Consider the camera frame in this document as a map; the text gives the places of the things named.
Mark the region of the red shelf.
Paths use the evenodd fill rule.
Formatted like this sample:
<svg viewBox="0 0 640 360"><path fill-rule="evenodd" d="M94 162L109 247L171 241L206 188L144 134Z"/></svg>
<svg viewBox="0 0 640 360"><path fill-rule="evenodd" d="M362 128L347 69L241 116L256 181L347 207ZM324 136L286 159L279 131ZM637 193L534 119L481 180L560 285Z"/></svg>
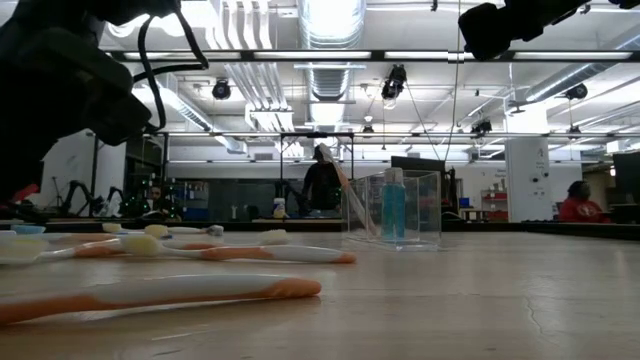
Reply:
<svg viewBox="0 0 640 360"><path fill-rule="evenodd" d="M508 194L504 190L482 190L481 211L487 222L503 223L509 221Z"/></svg>

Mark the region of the black metal table frame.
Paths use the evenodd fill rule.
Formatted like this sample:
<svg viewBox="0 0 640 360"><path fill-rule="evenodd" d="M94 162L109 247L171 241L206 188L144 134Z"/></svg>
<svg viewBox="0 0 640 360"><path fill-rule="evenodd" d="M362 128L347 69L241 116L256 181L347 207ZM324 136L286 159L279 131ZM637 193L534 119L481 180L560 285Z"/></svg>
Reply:
<svg viewBox="0 0 640 360"><path fill-rule="evenodd" d="M49 232L88 232L97 233L102 230L101 221L58 221L42 223ZM223 222L226 231L258 232L272 229L285 229L291 232L341 232L345 229L339 220L293 220L293 221L258 221L258 222ZM523 223L464 223L444 222L441 232L464 233L498 233L529 232L550 235L640 241L640 225L632 224L578 224L553 222Z"/></svg>

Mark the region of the far toothbrushes on table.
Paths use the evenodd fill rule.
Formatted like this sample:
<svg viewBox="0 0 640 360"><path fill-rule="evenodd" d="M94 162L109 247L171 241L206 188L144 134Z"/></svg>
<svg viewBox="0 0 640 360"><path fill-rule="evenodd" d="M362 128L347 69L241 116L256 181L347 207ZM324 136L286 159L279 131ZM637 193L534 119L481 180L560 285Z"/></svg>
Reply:
<svg viewBox="0 0 640 360"><path fill-rule="evenodd" d="M51 242L99 242L111 240L120 236L114 233L43 233L40 235L17 235L14 231L0 231L0 244L4 245L14 240L40 240L48 243Z"/></svg>

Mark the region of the black monitor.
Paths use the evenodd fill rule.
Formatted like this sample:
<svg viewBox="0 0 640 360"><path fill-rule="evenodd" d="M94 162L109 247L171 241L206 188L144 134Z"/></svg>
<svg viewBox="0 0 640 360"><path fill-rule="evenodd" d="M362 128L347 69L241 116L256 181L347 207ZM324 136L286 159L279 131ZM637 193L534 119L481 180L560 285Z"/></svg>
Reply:
<svg viewBox="0 0 640 360"><path fill-rule="evenodd" d="M613 155L616 188L640 204L640 151Z"/></svg>
<svg viewBox="0 0 640 360"><path fill-rule="evenodd" d="M391 157L391 167L403 170L406 200L420 207L444 211L449 205L445 162L414 157Z"/></svg>

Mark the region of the blue bottle white cap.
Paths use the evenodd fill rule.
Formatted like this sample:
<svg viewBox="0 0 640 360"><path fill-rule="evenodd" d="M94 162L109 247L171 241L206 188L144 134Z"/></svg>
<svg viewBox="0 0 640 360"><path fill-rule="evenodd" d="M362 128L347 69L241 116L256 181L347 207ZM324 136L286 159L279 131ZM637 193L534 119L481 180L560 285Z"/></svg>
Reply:
<svg viewBox="0 0 640 360"><path fill-rule="evenodd" d="M382 186L381 234L385 242L397 242L405 235L406 189L401 168L391 167L384 172Z"/></svg>

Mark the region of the silver ventilation duct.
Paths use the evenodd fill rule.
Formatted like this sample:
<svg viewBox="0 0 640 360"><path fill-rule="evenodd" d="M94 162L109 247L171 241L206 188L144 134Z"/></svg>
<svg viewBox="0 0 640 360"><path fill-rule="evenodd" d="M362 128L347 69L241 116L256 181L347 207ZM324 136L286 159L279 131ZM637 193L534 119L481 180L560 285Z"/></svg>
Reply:
<svg viewBox="0 0 640 360"><path fill-rule="evenodd" d="M296 0L301 47L305 50L354 50L364 30L366 0ZM347 63L326 68L311 64L306 71L309 117L317 125L341 122L353 75Z"/></svg>

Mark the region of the white pillar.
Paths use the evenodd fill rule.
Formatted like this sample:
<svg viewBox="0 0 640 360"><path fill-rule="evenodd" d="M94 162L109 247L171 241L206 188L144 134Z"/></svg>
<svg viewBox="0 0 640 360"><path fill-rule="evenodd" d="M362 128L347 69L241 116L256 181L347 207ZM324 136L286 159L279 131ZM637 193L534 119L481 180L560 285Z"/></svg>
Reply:
<svg viewBox="0 0 640 360"><path fill-rule="evenodd" d="M546 138L515 138L505 144L508 211L511 222L553 217Z"/></svg>

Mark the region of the red object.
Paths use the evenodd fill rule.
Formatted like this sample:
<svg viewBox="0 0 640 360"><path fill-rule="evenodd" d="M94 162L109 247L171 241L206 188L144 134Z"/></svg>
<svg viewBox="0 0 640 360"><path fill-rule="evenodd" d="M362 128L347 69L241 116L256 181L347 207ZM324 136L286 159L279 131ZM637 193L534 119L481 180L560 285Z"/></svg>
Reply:
<svg viewBox="0 0 640 360"><path fill-rule="evenodd" d="M18 190L10 199L11 202L17 203L21 202L24 199L28 198L34 193L38 193L40 191L40 186L37 184L29 184L24 188Z"/></svg>

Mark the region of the person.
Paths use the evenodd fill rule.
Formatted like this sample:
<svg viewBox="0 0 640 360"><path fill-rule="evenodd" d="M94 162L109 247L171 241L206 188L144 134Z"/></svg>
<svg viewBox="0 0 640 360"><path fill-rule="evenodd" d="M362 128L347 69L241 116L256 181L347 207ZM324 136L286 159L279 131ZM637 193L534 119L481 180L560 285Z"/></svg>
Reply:
<svg viewBox="0 0 640 360"><path fill-rule="evenodd" d="M334 164L324 157L320 146L314 148L312 164L306 172L302 193L309 210L337 213L341 205L341 182Z"/></svg>
<svg viewBox="0 0 640 360"><path fill-rule="evenodd" d="M159 212L164 215L168 214L167 205L160 186L153 185L149 188L147 200L151 211Z"/></svg>
<svg viewBox="0 0 640 360"><path fill-rule="evenodd" d="M559 208L558 219L567 223L609 223L610 219L595 202L590 200L590 186L586 181L573 182L567 197Z"/></svg>

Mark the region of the white ceiling duct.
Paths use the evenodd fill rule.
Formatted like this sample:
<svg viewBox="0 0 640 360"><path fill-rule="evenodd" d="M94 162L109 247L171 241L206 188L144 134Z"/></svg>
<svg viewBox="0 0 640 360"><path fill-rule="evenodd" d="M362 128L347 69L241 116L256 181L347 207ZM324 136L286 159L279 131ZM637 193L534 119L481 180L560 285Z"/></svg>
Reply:
<svg viewBox="0 0 640 360"><path fill-rule="evenodd" d="M152 113L152 125L159 127L164 133L209 133L218 143L226 148L229 154L247 155L248 145L245 141L231 136L224 136L225 129L215 125L213 118L197 106L180 87L176 75L163 74L156 77L160 99L165 109L165 125L159 123L159 113L154 96L147 80L142 80L133 88L134 96L146 105Z"/></svg>

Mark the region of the clear acrylic holder box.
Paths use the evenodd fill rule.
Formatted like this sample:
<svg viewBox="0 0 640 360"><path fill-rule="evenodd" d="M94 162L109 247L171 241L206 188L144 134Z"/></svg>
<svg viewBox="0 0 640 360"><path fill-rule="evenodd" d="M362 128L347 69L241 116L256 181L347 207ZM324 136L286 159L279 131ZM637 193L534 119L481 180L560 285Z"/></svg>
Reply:
<svg viewBox="0 0 640 360"><path fill-rule="evenodd" d="M382 186L384 172L352 180L350 183L356 195L365 206L378 231L378 236L369 236L350 208L347 197L342 193L342 230L346 240L363 242L378 248L394 251L437 251L441 242L441 210L405 202L405 237L397 242L385 242L381 234Z"/></svg>

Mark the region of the black overhead light bar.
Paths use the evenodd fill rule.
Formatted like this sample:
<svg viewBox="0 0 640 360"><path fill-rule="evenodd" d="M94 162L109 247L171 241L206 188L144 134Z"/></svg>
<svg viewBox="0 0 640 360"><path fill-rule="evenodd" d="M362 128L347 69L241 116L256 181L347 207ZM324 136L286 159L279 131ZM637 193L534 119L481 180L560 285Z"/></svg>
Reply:
<svg viewBox="0 0 640 360"><path fill-rule="evenodd" d="M210 62L438 62L471 63L476 59L467 52L444 50L208 50ZM640 50L614 51L512 51L494 62L539 63L640 63Z"/></svg>

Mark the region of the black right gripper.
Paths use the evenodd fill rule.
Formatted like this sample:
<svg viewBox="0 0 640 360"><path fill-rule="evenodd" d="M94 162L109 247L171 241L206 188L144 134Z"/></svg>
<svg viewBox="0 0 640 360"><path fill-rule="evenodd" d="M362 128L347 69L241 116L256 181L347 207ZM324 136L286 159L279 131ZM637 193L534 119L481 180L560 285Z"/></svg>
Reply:
<svg viewBox="0 0 640 360"><path fill-rule="evenodd" d="M505 0L475 6L458 19L464 49L476 60L493 59L506 52L514 40L530 41L540 29L573 16L589 0L537 0L537 17L530 0Z"/></svg>

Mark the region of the orange white toothbrush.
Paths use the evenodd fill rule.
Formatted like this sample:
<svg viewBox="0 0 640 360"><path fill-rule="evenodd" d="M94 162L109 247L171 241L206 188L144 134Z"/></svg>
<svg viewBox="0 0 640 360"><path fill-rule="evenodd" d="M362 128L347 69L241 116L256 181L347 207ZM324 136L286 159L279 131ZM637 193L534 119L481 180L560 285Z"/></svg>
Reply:
<svg viewBox="0 0 640 360"><path fill-rule="evenodd" d="M120 239L124 251L144 257L174 256L209 261L234 259L268 260L299 263L352 264L355 255L335 249L297 245L267 245L248 247L210 247L205 249L175 249L165 246L150 235L131 235Z"/></svg>
<svg viewBox="0 0 640 360"><path fill-rule="evenodd" d="M182 275L0 297L0 325L42 317L183 303L316 296L315 280L277 275Z"/></svg>
<svg viewBox="0 0 640 360"><path fill-rule="evenodd" d="M216 247L253 247L267 245L286 245L289 243L289 236L285 230L269 230L258 233L256 241L249 243L227 243L221 237L206 236L204 240L179 240L176 237L163 239L162 243L169 248L180 250L203 250Z"/></svg>
<svg viewBox="0 0 640 360"><path fill-rule="evenodd" d="M350 208L355 212L357 218L363 224L369 236L378 236L378 231L373 223L371 216L368 214L365 206L355 193L350 180L347 178L339 163L333 158L330 149L324 144L319 145L320 152L324 160L329 161L335 168L339 181L342 186L342 193L347 197Z"/></svg>
<svg viewBox="0 0 640 360"><path fill-rule="evenodd" d="M116 233L119 231L126 231L132 229L126 229L119 223L103 223L102 230L106 233ZM173 235L183 235L183 234L205 234L203 229L191 228L191 227L168 227L165 225L152 224L146 226L143 230L139 231L147 231L147 232L168 232Z"/></svg>
<svg viewBox="0 0 640 360"><path fill-rule="evenodd" d="M35 237L0 238L0 265L22 265L69 258L100 257L123 252L119 239L88 242L74 247L53 249Z"/></svg>

